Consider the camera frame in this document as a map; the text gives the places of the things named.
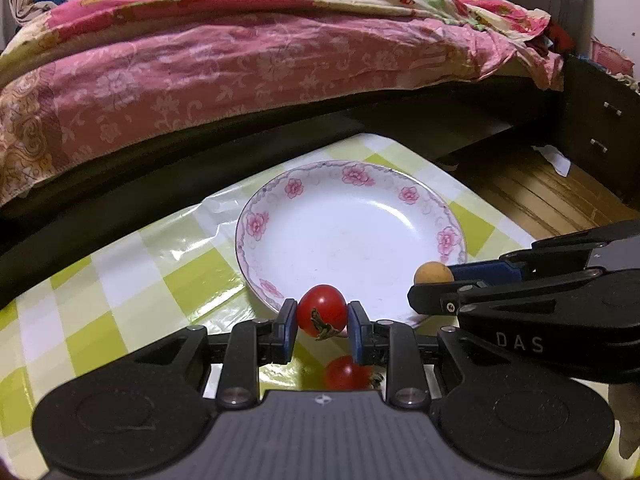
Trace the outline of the tan longan fruit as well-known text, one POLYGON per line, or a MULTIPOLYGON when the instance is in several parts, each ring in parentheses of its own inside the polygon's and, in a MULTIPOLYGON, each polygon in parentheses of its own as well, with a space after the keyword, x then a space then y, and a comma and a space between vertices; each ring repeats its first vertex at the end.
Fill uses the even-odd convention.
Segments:
POLYGON ((439 261, 423 263, 418 267, 413 277, 413 284, 442 284, 452 283, 454 274, 448 266, 439 261))

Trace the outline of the red cherry tomato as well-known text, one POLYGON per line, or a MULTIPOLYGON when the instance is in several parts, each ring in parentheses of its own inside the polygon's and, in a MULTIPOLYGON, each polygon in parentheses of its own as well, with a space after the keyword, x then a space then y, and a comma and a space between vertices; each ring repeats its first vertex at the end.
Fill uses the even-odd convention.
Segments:
POLYGON ((309 289, 296 309, 300 330, 315 340, 325 340, 340 334, 347 325, 347 304, 338 289, 317 285, 309 289))
POLYGON ((330 391, 378 389, 383 376, 370 366, 356 364, 351 356, 341 356, 326 366, 323 383, 330 391))

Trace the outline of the white paper scrap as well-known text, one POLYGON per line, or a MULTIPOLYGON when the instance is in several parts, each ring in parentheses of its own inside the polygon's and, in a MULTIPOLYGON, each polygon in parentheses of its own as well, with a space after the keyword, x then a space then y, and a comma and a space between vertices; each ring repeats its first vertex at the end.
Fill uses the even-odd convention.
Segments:
POLYGON ((555 146, 550 144, 534 146, 533 150, 541 154, 559 176, 563 178, 568 176, 572 163, 555 146))

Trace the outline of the green checked tablecloth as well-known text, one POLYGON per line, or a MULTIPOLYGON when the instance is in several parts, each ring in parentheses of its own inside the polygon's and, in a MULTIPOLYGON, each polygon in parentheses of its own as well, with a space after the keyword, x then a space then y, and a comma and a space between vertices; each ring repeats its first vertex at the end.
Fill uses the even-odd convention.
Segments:
MULTIPOLYGON (((469 188, 415 152, 360 134, 230 185, 82 258, 1 310, 1 461, 23 479, 47 470, 28 428, 36 403, 94 370, 179 328, 226 332, 272 313, 245 288, 234 254, 235 222, 259 185, 285 169, 355 159, 418 178, 451 205, 473 261, 529 247, 534 238, 469 188)), ((297 336, 294 361, 260 369, 263 387, 322 386, 322 368, 345 339, 297 336)))

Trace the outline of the white floral plate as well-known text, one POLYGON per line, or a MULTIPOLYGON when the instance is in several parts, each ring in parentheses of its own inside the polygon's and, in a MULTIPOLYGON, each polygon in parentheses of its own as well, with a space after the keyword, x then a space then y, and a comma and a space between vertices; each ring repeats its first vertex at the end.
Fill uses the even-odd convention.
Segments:
POLYGON ((412 326, 408 301, 423 263, 468 260, 462 227, 446 202, 392 168, 325 160, 272 178, 244 206, 235 253, 247 286, 277 311, 327 284, 372 320, 412 326))

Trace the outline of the dark nightstand with drawers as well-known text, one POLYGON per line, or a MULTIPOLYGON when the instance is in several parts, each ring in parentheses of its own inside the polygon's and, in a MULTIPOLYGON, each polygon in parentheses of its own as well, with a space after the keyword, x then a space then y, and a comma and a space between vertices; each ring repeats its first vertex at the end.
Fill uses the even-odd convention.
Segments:
POLYGON ((598 66, 564 65, 564 153, 627 204, 639 206, 639 95, 598 66))

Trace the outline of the colourful floral quilt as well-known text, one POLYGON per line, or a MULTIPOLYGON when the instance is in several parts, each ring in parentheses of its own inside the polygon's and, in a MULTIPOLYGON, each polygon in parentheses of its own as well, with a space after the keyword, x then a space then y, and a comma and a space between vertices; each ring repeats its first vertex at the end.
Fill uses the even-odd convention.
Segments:
POLYGON ((208 16, 252 12, 335 12, 380 18, 430 18, 450 26, 493 32, 539 87, 551 87, 562 65, 545 60, 529 41, 550 24, 549 13, 506 0, 72 0, 35 18, 1 55, 9 84, 59 58, 208 16))

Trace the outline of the pink floral bed sheet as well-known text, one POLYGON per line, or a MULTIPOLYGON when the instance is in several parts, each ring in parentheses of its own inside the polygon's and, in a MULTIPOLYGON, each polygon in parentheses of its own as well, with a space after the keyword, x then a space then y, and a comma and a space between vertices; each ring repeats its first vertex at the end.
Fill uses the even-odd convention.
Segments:
POLYGON ((257 13, 60 44, 43 22, 1 58, 1 199, 91 159, 224 118, 375 90, 479 81, 506 68, 543 89, 562 58, 431 18, 257 13))

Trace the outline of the dark bed frame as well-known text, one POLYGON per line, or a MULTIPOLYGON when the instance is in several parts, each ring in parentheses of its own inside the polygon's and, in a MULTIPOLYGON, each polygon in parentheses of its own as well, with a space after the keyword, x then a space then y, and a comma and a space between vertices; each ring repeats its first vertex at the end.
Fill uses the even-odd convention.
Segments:
POLYGON ((1 299, 90 252, 281 162, 360 132, 438 156, 510 128, 550 133, 562 93, 492 76, 382 90, 233 117, 123 148, 43 183, 1 209, 1 299))

